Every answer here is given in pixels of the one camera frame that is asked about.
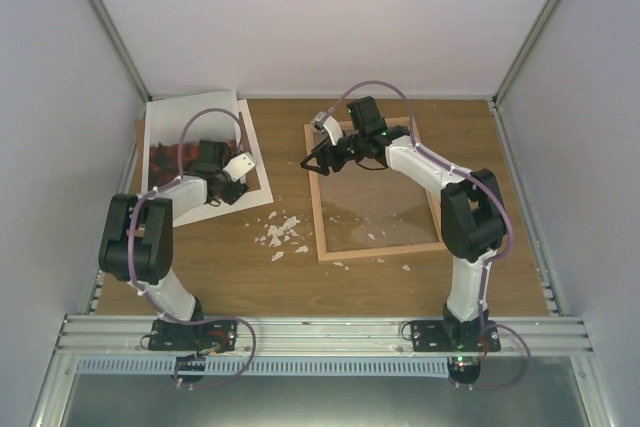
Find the left aluminium corner post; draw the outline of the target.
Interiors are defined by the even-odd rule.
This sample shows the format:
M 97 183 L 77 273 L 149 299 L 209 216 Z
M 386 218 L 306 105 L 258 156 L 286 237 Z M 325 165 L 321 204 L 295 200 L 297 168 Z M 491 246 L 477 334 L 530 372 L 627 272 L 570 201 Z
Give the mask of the left aluminium corner post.
M 126 46 L 106 3 L 104 0 L 87 0 L 87 2 L 106 34 L 106 37 L 113 47 L 118 59 L 124 67 L 127 77 L 134 87 L 138 97 L 144 104 L 151 101 L 152 95 L 150 94 L 129 49 Z

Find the right aluminium corner post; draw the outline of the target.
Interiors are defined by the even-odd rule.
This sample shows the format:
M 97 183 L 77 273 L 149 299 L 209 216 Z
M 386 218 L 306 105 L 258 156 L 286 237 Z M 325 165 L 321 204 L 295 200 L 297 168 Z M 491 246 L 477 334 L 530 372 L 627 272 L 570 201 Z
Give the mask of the right aluminium corner post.
M 534 47 L 538 43 L 541 35 L 551 21 L 553 15 L 559 8 L 563 0 L 545 0 L 539 13 L 534 19 L 533 24 L 528 30 L 522 44 L 520 45 L 516 56 L 506 71 L 496 93 L 491 97 L 491 102 L 498 107 L 506 97 L 516 77 L 523 68 L 525 62 L 530 57 Z

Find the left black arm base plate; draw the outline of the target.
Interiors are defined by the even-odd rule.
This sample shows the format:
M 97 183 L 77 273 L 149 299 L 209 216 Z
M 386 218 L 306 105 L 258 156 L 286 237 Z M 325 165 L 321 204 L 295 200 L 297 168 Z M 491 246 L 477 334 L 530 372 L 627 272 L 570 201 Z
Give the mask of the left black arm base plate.
M 156 320 L 151 332 L 141 339 L 141 346 L 150 351 L 227 352 L 235 349 L 235 321 L 222 320 L 201 325 L 185 325 Z

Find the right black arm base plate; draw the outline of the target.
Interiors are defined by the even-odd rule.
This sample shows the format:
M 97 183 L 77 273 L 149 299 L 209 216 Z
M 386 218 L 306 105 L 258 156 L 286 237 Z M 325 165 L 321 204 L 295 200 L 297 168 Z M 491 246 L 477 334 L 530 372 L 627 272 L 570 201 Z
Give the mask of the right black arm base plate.
M 403 330 L 414 352 L 471 355 L 500 352 L 501 342 L 489 321 L 485 330 L 478 321 L 459 323 L 452 319 L 412 320 Z

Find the brown frame backing board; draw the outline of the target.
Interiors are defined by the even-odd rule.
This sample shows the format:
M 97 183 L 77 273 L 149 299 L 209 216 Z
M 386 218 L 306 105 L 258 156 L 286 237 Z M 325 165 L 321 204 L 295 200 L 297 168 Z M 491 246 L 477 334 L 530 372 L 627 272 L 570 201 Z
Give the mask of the brown frame backing board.
M 145 119 L 137 119 L 135 123 L 136 145 L 138 149 L 144 146 Z

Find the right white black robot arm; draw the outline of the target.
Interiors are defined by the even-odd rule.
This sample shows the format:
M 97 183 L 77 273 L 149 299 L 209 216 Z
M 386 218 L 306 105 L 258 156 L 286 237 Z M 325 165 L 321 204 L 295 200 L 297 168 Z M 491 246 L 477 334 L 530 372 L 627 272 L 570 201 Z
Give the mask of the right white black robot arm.
M 487 286 L 493 262 L 506 254 L 512 239 L 495 175 L 459 167 L 426 148 L 413 122 L 390 125 L 372 97 L 350 102 L 353 133 L 346 133 L 331 112 L 320 112 L 311 125 L 324 137 L 301 161 L 303 169 L 327 176 L 349 162 L 364 159 L 414 181 L 440 204 L 440 232 L 452 256 L 452 284 L 443 318 L 433 331 L 437 341 L 464 352 L 480 343 L 489 325 Z

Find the white paper sheet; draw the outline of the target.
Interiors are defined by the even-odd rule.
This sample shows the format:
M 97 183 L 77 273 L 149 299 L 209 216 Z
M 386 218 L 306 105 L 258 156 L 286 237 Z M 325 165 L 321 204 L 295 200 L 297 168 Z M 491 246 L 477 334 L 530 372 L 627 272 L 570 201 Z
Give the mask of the white paper sheet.
M 239 211 L 271 204 L 273 195 L 263 163 L 263 157 L 260 151 L 257 134 L 253 124 L 248 102 L 246 100 L 237 101 L 238 113 L 240 120 L 243 122 L 242 147 L 244 151 L 249 152 L 257 161 L 257 167 L 249 172 L 245 177 L 249 189 L 243 194 L 233 205 L 221 203 L 215 207 L 212 205 L 203 205 L 196 209 L 192 209 L 184 215 L 178 217 L 174 222 L 174 227 L 182 227 L 185 225 L 201 222 L 204 220 L 229 215 Z

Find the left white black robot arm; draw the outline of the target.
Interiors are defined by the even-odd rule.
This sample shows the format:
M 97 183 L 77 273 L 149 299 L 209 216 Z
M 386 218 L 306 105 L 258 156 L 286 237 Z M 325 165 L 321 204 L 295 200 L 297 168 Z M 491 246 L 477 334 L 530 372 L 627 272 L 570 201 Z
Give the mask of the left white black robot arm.
M 171 338 L 185 351 L 203 345 L 206 327 L 198 299 L 173 270 L 174 221 L 200 207 L 236 203 L 247 191 L 247 174 L 257 167 L 240 148 L 202 140 L 176 146 L 177 176 L 138 194 L 112 197 L 98 254 L 101 271 L 131 286 L 174 323 Z

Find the aluminium front mounting rail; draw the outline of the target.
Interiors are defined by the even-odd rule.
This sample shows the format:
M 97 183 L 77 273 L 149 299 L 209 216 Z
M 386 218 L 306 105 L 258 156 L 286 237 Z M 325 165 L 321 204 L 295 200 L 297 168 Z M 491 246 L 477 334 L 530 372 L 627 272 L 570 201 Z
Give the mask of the aluminium front mounting rail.
M 61 326 L 59 354 L 147 355 L 140 339 L 151 332 L 153 316 L 71 315 Z M 406 323 L 397 317 L 248 317 L 256 338 L 240 326 L 235 357 L 251 346 L 266 357 L 445 357 L 446 351 L 416 352 L 408 341 Z M 533 356 L 592 356 L 593 347 L 576 317 L 499 317 L 501 350 L 493 355 L 520 357 L 523 338 Z

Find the aluminium corner post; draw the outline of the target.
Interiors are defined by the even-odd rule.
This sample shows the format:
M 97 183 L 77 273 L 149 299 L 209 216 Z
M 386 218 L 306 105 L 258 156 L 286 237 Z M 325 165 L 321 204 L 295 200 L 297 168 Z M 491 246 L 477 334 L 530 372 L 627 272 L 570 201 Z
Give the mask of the aluminium corner post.
M 144 104 L 151 101 L 152 95 L 150 94 L 129 49 L 126 46 L 106 3 L 104 0 L 87 0 L 87 2 L 106 34 L 106 37 L 113 47 L 118 59 L 124 67 L 127 77 L 134 87 L 138 97 Z
M 538 43 L 541 35 L 551 21 L 553 15 L 559 8 L 563 0 L 545 0 L 539 13 L 534 19 L 533 24 L 528 30 L 522 44 L 520 45 L 516 56 L 506 71 L 496 93 L 491 97 L 491 102 L 498 107 L 506 97 L 516 77 L 523 68 L 525 62 L 530 57 L 534 47 Z

